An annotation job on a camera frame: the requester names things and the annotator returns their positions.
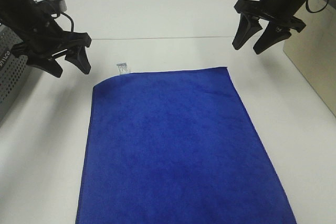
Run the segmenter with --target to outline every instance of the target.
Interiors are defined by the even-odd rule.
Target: gray metal box
[[[27,56],[15,58],[10,50],[21,39],[8,27],[0,25],[0,121],[15,101],[28,78],[31,67]]]
[[[312,10],[325,4],[324,0],[309,0]],[[307,27],[286,40],[284,52],[336,116],[336,0],[316,14],[303,6],[296,16]]]

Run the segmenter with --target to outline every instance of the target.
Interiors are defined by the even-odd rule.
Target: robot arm
[[[272,45],[288,39],[290,30],[301,32],[305,23],[294,17],[306,0],[238,0],[235,10],[240,14],[238,31],[233,41],[236,50],[255,33],[262,30],[259,19],[269,21],[269,24],[254,45],[256,54],[260,54]]]
[[[85,47],[91,44],[87,33],[74,33],[72,19],[64,13],[64,0],[0,0],[0,23],[11,28],[21,39],[11,53],[28,57],[27,65],[60,77],[62,68],[56,59],[65,55],[83,73],[90,72]],[[71,31],[63,31],[55,22],[59,15],[71,21]]]

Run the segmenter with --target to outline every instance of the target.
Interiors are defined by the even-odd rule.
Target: microfiber towel
[[[226,68],[96,85],[76,224],[295,224]]]

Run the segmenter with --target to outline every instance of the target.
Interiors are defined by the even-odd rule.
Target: beige box
[[[324,0],[309,0],[311,10],[325,4]],[[307,26],[301,33],[292,31],[284,52],[336,115],[336,0],[316,14],[303,6],[295,16]]]

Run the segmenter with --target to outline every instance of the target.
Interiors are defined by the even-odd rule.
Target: perforated metal panel
[[[21,39],[8,27],[0,25],[0,121],[14,102],[30,72],[27,57],[10,54]]]

